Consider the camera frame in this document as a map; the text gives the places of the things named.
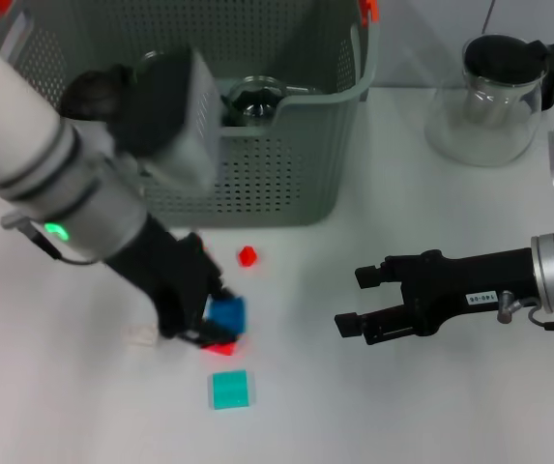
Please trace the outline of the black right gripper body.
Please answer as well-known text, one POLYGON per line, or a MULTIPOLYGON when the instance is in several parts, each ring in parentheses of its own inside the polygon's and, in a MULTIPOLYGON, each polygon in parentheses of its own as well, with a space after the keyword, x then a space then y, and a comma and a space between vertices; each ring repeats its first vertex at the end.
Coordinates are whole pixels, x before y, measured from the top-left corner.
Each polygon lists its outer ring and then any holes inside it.
POLYGON ((398 281, 405 321, 417 336, 436 334, 456 316, 496 312, 504 292, 517 300, 539 294, 528 247, 459 259, 438 250, 400 257, 398 281))

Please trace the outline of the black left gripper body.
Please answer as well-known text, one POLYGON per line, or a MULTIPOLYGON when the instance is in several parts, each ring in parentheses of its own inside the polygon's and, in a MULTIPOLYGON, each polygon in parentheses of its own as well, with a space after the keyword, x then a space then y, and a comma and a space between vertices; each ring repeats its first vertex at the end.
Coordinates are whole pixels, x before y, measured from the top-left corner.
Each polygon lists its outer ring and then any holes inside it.
POLYGON ((210 286, 222 284, 218 266, 196 234, 178 240, 154 217, 147 217, 137 236, 105 264, 152 301, 165 339, 206 321, 210 286))

